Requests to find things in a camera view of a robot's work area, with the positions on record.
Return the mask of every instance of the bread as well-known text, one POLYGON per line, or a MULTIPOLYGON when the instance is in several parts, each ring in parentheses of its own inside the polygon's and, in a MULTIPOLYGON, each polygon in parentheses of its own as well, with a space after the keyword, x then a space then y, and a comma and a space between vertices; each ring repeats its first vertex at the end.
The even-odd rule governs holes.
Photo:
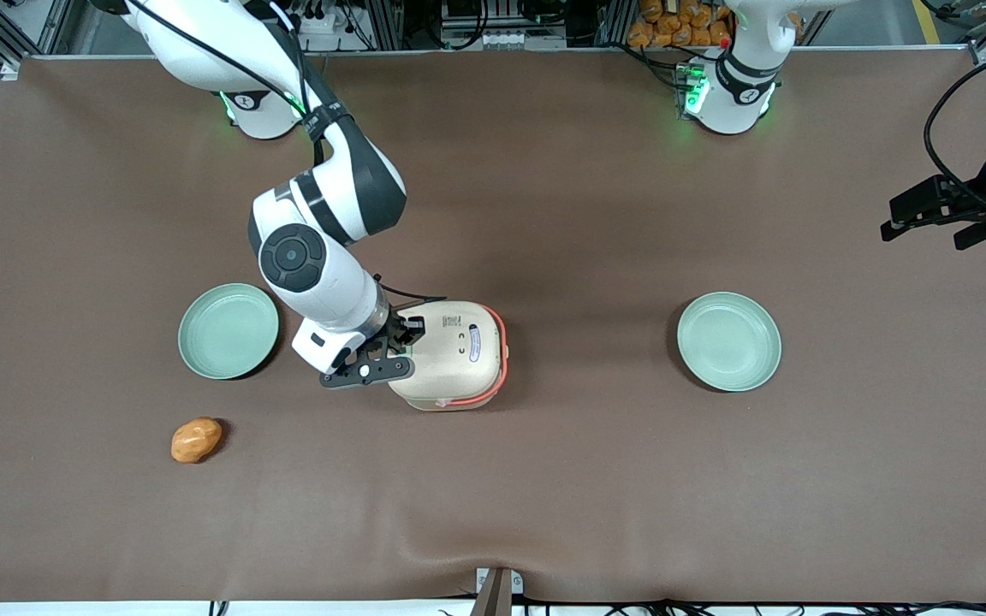
POLYGON ((689 27, 689 25, 681 25, 680 30, 673 32, 673 45, 690 45, 690 42, 692 42, 692 27, 689 27))
POLYGON ((653 24, 638 22, 630 27, 630 34, 627 35, 627 45, 638 47, 649 47, 653 40, 653 24))
POLYGON ((649 23, 656 23, 664 15, 664 3, 661 0, 639 0, 638 8, 643 19, 649 23))
POLYGON ((798 28, 797 34, 794 37, 801 42, 801 39, 805 38, 805 20, 801 19, 801 15, 798 13, 790 13, 790 21, 793 22, 794 27, 798 28))
POLYGON ((707 27, 711 21, 713 21, 713 7, 699 4, 699 11, 692 17, 690 24, 692 27, 707 27))
POLYGON ((710 43, 710 32, 704 27, 693 27, 692 28, 692 46, 695 45, 709 45, 710 43))
POLYGON ((672 34, 680 30, 682 23, 680 22, 679 15, 673 15, 673 13, 664 13, 661 19, 656 21, 656 32, 657 34, 672 34))
POLYGON ((725 40, 732 40, 732 36, 728 34, 728 25, 725 25, 725 22, 710 24, 710 44, 721 45, 725 40))
POLYGON ((223 427, 214 418, 195 418, 173 433, 169 455, 181 464, 195 464, 204 459, 223 438, 223 427))

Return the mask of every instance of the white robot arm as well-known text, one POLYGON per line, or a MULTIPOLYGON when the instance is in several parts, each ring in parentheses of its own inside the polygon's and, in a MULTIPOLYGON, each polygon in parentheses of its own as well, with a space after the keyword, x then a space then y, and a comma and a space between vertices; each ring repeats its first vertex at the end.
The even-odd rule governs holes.
MULTIPOLYGON (((325 163, 259 195, 250 215, 250 245, 262 276, 304 317, 294 350, 332 375, 373 336, 387 332, 398 346, 418 338, 418 324, 396 316, 378 283, 345 248, 394 226, 406 188, 395 165, 360 132, 285 32, 259 22, 236 1, 122 5, 126 21, 144 35, 162 66, 189 86, 234 103, 228 110, 247 135, 281 136, 302 120, 314 140, 325 138, 333 149, 325 163), (274 87, 266 89, 258 79, 274 87)), ((372 380, 404 377, 408 363, 397 364, 398 370, 372 380)))
POLYGON ((696 59, 704 77, 685 110, 716 133, 735 135, 767 112, 775 77, 790 55, 797 27, 790 13, 826 11, 856 0, 727 0, 736 15, 733 43, 715 58, 696 59))

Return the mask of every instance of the wire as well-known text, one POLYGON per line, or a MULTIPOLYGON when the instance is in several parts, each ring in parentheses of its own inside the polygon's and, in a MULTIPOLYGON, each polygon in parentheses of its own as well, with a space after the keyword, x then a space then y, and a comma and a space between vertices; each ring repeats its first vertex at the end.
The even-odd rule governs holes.
POLYGON ((290 98, 287 98, 286 95, 284 95, 284 92, 282 92, 281 89, 279 89, 279 87, 273 85, 273 83, 270 83, 269 81, 266 80, 266 78, 261 77, 261 75, 254 73, 253 70, 244 66, 242 62, 238 62, 238 60, 231 58, 227 54, 223 54, 222 51, 216 50, 215 47, 208 45, 207 43, 203 42, 203 40, 200 40, 199 38, 195 38, 195 36, 193 36, 192 34, 188 34, 188 32, 185 32, 184 30, 181 30, 179 27, 176 27, 172 23, 169 23, 169 21, 165 20, 165 17, 162 17, 161 15, 157 15, 157 13, 154 13, 154 11, 148 9, 147 7, 144 7, 144 5, 140 3, 140 0, 127 0, 127 3, 132 4, 133 7, 136 8, 136 10, 142 13, 142 15, 147 15, 150 17, 150 19, 153 19, 154 21, 157 21, 157 23, 162 24, 170 32, 175 33, 177 36, 181 36, 182 39, 188 40, 189 43, 196 45, 201 50, 209 52, 209 54, 212 54, 216 58, 223 60, 223 62, 229 63, 230 66, 235 67, 236 69, 242 71, 242 73, 246 74, 247 77, 250 77, 254 81, 261 83, 262 86, 267 87, 267 89, 271 90, 271 92, 276 94, 279 98, 284 98, 284 100, 287 101, 289 105, 293 106, 295 110, 298 110, 300 116, 304 118, 304 120, 306 119, 306 110, 299 109, 299 105, 297 105, 295 101, 291 101, 290 98))
MULTIPOLYGON (((310 100, 306 97, 306 58, 302 55, 302 45, 299 43, 298 28, 291 20, 287 19, 288 15, 276 3, 269 3, 269 5, 273 12, 277 15, 282 15, 281 23, 284 23, 288 27, 288 39, 291 40, 294 46, 294 57, 291 57, 291 62, 294 62, 294 65, 299 67, 299 98, 302 101, 302 110, 300 110, 302 120, 300 124, 306 130, 306 136, 312 137, 312 143, 314 144, 313 167, 317 167, 324 162, 325 152, 322 151, 322 140, 313 138, 313 135, 310 133, 310 122, 306 121, 306 118, 309 117, 309 114, 306 112, 310 109, 310 100)), ((298 23, 299 16, 295 15, 294 18, 298 23)))
MULTIPOLYGON (((672 62, 660 62, 660 60, 654 60, 653 58, 649 58, 649 56, 647 56, 645 54, 645 47, 641 47, 640 50, 635 50, 633 47, 630 47, 629 45, 626 45, 625 43, 605 43, 603 45, 600 45, 600 47, 615 47, 615 48, 618 48, 618 50, 623 50, 631 58, 633 58, 635 60, 638 60, 638 62, 643 63, 643 65, 645 65, 647 68, 649 68, 650 73, 653 73, 653 77, 655 77, 657 81, 660 81, 661 83, 664 83, 665 86, 673 87, 673 89, 675 89, 675 90, 685 90, 686 89, 684 86, 678 85, 678 83, 673 82, 668 77, 666 77, 666 75, 661 74, 661 73, 658 73, 658 71, 657 71, 658 69, 676 70, 676 66, 677 66, 676 63, 672 63, 672 62)), ((717 58, 711 58, 711 57, 708 57, 708 56, 701 55, 701 54, 699 54, 699 52, 696 52, 696 51, 685 50, 685 48, 682 48, 682 47, 674 47, 674 49, 675 50, 680 50, 680 51, 688 52, 688 54, 690 54, 690 55, 693 55, 693 56, 697 56, 697 57, 700 57, 700 58, 703 58, 703 59, 710 60, 710 62, 716 62, 716 59, 717 59, 717 58)))
MULTIPOLYGON (((436 34, 431 30, 431 24, 435 23, 436 20, 435 12, 431 13, 433 15, 433 19, 425 25, 425 31, 428 34, 428 39, 431 39, 431 42, 433 42, 435 46, 441 48, 441 50, 465 50, 466 47, 470 47, 474 43, 477 43, 478 39, 481 39, 482 34, 485 33, 485 27, 487 27, 490 23, 490 8, 485 4, 486 0, 477 0, 477 3, 478 17, 474 20, 474 32, 465 43, 459 45, 458 47, 453 47, 450 43, 445 43, 441 38, 439 38, 439 36, 436 36, 436 34)), ((428 3, 428 7, 433 10, 435 10, 436 5, 438 5, 437 0, 430 0, 428 3)))
POLYGON ((375 281, 377 283, 379 283, 379 286, 381 286, 384 291, 389 292, 389 293, 394 293, 395 295, 400 295, 402 297, 408 297, 408 298, 411 298, 411 299, 419 299, 419 300, 421 300, 421 304, 431 304, 431 303, 433 303, 433 301, 443 301, 443 300, 447 299, 447 296, 446 295, 418 295, 417 293, 408 293, 408 292, 404 292, 404 291, 398 291, 398 289, 396 289, 396 288, 391 288, 391 287, 389 287, 387 285, 384 285, 383 284, 383 276, 381 274, 376 274, 376 275, 372 276, 372 278, 375 278, 375 281))
MULTIPOLYGON (((638 52, 637 50, 635 50, 633 47, 627 45, 626 43, 619 43, 619 42, 603 43, 602 45, 599 45, 599 47, 615 47, 615 48, 618 48, 618 50, 625 51, 627 54, 630 55, 630 57, 632 57, 634 59, 637 59, 638 62, 650 63, 650 65, 653 65, 655 67, 660 67, 660 68, 676 68, 676 65, 674 65, 674 63, 672 63, 672 62, 661 62, 661 60, 654 60, 652 58, 646 57, 644 50, 642 50, 641 52, 638 52)), ((670 45, 669 47, 666 47, 666 48, 668 48, 668 50, 682 51, 682 52, 685 52, 685 54, 687 54, 689 56, 693 56, 693 57, 696 57, 696 58, 701 58, 701 59, 704 59, 704 60, 709 60, 709 62, 717 62, 717 60, 720 60, 721 59, 721 56, 717 56, 717 58, 713 58, 713 57, 707 56, 705 54, 700 54, 700 52, 697 52, 695 50, 688 50, 687 47, 681 47, 679 45, 670 45)))
POLYGON ((930 0, 919 0, 919 2, 928 9, 931 13, 935 13, 938 19, 954 19, 954 17, 960 17, 961 13, 953 10, 952 5, 943 4, 941 7, 936 8, 934 4, 930 3, 930 0))
POLYGON ((359 19, 356 19, 355 11, 353 11, 352 4, 348 3, 348 0, 337 0, 337 3, 341 5, 341 12, 344 13, 345 19, 348 23, 352 24, 353 31, 356 32, 356 38, 359 39, 360 43, 367 47, 368 51, 374 51, 375 46, 371 45, 371 38, 364 32, 364 27, 359 23, 359 19))
MULTIPOLYGON (((946 90, 946 93, 942 94, 942 98, 939 98, 938 102, 935 103, 935 108, 930 110, 930 115, 927 116, 927 124, 924 124, 923 127, 923 145, 924 147, 927 148, 927 156, 930 157, 930 161, 934 163, 935 167, 937 167, 938 170, 942 172, 942 175, 946 176, 946 179, 949 180, 951 183, 953 183, 955 187, 959 188, 961 192, 969 196, 969 198, 973 198, 977 200, 977 202, 983 205, 986 205, 986 198, 983 198, 983 196, 971 190, 971 188, 969 188, 969 186, 967 186, 967 184, 965 184, 961 180, 961 178, 959 178, 958 175, 956 175, 956 173, 950 171, 950 168, 946 165, 946 163, 942 161, 942 157, 938 156, 938 152, 935 151, 935 144, 932 143, 932 141, 930 140, 930 129, 931 126, 935 125, 935 118, 938 117, 938 113, 940 112, 940 110, 942 110, 943 106, 946 106, 946 102, 950 100, 950 97, 952 97, 952 95, 956 91, 958 91, 960 87, 965 85, 967 81, 969 81, 971 78, 976 77, 976 75, 983 73, 983 71, 985 70, 986 70, 986 62, 983 62, 981 63, 981 65, 977 65, 975 68, 970 70, 969 73, 962 75, 961 79, 956 80, 953 83, 953 86, 950 86, 950 89, 946 90)), ((926 612, 927 609, 934 609, 934 608, 928 607, 924 609, 924 612, 926 612)))

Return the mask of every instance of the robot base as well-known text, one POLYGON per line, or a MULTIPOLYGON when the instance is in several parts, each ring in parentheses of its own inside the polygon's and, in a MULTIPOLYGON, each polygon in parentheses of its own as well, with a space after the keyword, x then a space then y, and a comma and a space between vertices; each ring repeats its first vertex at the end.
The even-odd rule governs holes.
POLYGON ((389 382, 423 411, 465 411, 485 405, 508 377, 508 338, 496 312, 472 301, 434 301, 399 311, 422 317, 425 333, 410 347, 413 375, 389 382))
POLYGON ((755 126, 756 120, 767 113, 771 94, 775 93, 774 85, 764 94, 747 90, 751 104, 737 103, 733 94, 720 86, 716 62, 712 59, 693 59, 686 69, 685 79, 680 81, 688 85, 685 92, 677 94, 684 116, 722 135, 737 135, 755 126))

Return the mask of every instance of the green led light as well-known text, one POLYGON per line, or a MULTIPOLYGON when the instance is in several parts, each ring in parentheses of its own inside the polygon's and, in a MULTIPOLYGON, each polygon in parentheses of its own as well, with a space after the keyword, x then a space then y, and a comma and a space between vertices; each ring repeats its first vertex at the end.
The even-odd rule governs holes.
POLYGON ((227 108, 227 117, 229 117, 231 121, 235 121, 235 110, 230 108, 230 98, 227 98, 227 93, 219 92, 219 98, 223 101, 224 108, 227 108))
POLYGON ((702 110, 702 103, 705 102, 705 95, 709 92, 710 81, 703 77, 687 94, 687 113, 699 113, 702 110))
POLYGON ((299 103, 299 99, 295 98, 294 94, 291 92, 284 92, 284 97, 291 105, 291 115, 296 117, 296 120, 302 120, 302 116, 306 115, 306 110, 302 109, 302 104, 299 103))

